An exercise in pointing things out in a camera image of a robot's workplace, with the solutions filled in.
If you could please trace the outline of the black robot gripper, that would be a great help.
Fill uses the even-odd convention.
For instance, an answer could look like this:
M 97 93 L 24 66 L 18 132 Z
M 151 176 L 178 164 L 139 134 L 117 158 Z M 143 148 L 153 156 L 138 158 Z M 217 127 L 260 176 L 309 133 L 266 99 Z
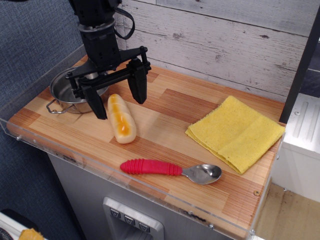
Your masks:
M 147 74 L 152 69 L 147 60 L 144 46 L 129 50 L 119 50 L 116 31 L 113 25 L 102 24 L 96 27 L 78 25 L 87 53 L 87 62 L 79 66 L 75 76 L 91 73 L 107 73 L 98 80 L 90 81 L 91 86 L 83 86 L 84 98 L 95 116 L 107 119 L 104 103 L 96 89 L 101 89 L 127 79 L 132 97 L 139 104 L 147 99 Z

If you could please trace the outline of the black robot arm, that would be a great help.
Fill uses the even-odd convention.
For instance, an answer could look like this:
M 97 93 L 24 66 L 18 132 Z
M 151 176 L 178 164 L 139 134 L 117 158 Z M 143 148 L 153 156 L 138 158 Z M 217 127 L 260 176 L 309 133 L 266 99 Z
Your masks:
M 88 56 L 83 65 L 65 75 L 73 95 L 85 99 L 96 117 L 105 120 L 107 113 L 98 90 L 127 80 L 132 97 L 143 104 L 147 99 L 147 74 L 151 70 L 146 55 L 148 49 L 140 46 L 120 50 L 117 38 L 129 39 L 135 27 L 125 36 L 115 30 L 115 13 L 129 19 L 132 15 L 119 8 L 120 0 L 71 0 L 69 3 L 78 17 L 78 29 Z

